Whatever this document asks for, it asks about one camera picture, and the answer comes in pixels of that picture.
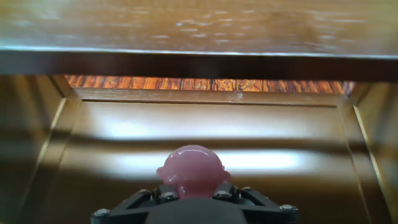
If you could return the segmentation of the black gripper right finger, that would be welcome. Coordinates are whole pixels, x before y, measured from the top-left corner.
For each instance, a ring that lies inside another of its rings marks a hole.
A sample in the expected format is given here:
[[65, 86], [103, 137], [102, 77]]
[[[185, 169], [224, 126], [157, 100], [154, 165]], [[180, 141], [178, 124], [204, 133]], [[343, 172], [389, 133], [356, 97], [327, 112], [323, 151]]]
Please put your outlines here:
[[246, 223], [297, 224], [299, 209], [293, 205], [278, 205], [251, 187], [238, 188], [233, 184], [220, 184], [213, 194], [214, 200], [233, 204]]

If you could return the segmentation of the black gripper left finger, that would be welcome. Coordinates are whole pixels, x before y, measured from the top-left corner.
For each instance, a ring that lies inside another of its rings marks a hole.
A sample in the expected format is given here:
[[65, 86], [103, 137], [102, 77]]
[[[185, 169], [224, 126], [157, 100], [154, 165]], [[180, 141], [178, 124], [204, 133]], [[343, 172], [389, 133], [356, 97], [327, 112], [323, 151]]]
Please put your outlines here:
[[91, 224], [145, 224], [153, 208], [178, 199], [178, 193], [171, 185], [160, 185], [154, 190], [141, 189], [113, 209], [95, 211], [91, 215]]

